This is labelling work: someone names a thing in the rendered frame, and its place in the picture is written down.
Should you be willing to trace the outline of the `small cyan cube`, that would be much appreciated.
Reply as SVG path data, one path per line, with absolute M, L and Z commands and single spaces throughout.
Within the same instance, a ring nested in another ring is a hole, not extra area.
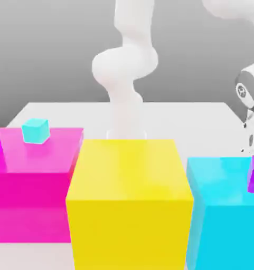
M 22 125 L 22 134 L 25 143 L 44 144 L 50 137 L 49 122 L 47 119 L 31 118 Z

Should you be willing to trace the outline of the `large cyan box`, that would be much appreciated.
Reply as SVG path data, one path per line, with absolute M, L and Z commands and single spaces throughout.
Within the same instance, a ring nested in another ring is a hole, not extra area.
M 254 194 L 249 157 L 189 158 L 194 197 L 188 270 L 254 270 Z

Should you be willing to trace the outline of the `large yellow box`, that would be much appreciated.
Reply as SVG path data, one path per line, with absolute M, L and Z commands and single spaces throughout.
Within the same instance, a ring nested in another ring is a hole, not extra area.
M 66 197 L 75 270 L 183 270 L 193 203 L 173 140 L 84 140 Z

